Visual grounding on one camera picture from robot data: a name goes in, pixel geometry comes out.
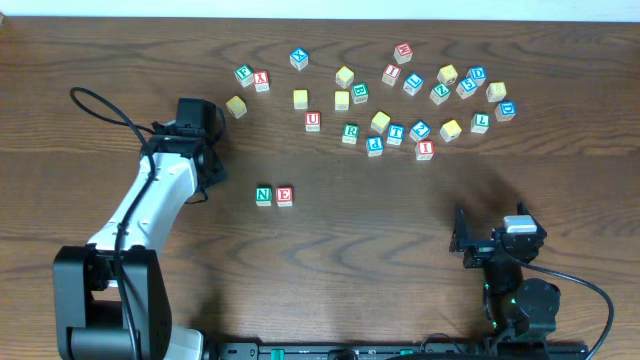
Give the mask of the green N block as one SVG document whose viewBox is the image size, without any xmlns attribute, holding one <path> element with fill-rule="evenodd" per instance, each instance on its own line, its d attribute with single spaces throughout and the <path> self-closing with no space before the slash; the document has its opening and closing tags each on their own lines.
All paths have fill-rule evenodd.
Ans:
<svg viewBox="0 0 640 360">
<path fill-rule="evenodd" d="M 267 186 L 258 186 L 255 193 L 255 202 L 257 206 L 272 205 L 272 189 Z"/>
</svg>

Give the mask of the red E block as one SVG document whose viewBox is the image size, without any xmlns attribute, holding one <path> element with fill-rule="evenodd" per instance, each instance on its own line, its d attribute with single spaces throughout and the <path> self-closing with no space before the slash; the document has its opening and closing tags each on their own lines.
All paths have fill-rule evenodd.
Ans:
<svg viewBox="0 0 640 360">
<path fill-rule="evenodd" d="M 282 186 L 276 188 L 276 203 L 279 207 L 289 207 L 293 205 L 293 188 Z"/>
</svg>

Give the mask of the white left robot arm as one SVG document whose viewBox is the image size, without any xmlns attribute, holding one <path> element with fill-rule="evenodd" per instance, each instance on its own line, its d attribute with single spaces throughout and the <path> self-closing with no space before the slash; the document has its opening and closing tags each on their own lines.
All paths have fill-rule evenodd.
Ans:
<svg viewBox="0 0 640 360">
<path fill-rule="evenodd" d="M 53 265 L 58 352 L 63 359 L 208 359 L 207 335 L 176 325 L 159 264 L 172 225 L 196 192 L 218 182 L 212 121 L 172 121 L 149 141 L 131 188 L 84 246 Z"/>
</svg>

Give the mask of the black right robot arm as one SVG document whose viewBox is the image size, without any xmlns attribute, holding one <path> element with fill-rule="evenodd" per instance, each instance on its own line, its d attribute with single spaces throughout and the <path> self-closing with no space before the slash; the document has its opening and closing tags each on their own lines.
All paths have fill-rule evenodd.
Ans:
<svg viewBox="0 0 640 360">
<path fill-rule="evenodd" d="M 474 239 L 463 210 L 455 212 L 449 250 L 463 255 L 463 266 L 484 276 L 483 306 L 500 341 L 542 342 L 556 330 L 559 288 L 540 278 L 526 279 L 522 268 L 539 255 L 547 232 L 520 203 L 489 238 Z"/>
</svg>

